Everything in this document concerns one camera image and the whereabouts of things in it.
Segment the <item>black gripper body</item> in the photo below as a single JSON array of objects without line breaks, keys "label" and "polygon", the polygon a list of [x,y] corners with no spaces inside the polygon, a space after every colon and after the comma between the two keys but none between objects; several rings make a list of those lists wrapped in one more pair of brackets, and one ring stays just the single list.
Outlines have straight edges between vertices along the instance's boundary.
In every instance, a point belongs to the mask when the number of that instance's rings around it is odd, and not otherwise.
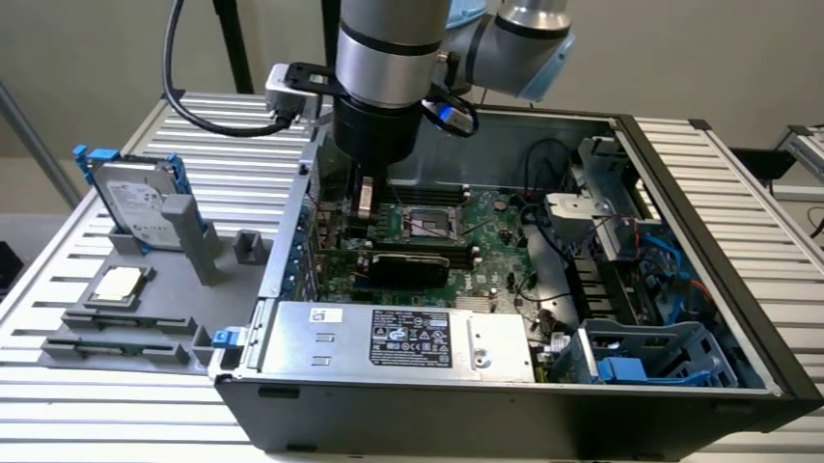
[{"label": "black gripper body", "polygon": [[339,151],[356,163],[361,176],[381,177],[388,166],[412,153],[421,118],[416,103],[385,109],[351,97],[333,101],[332,137]]}]

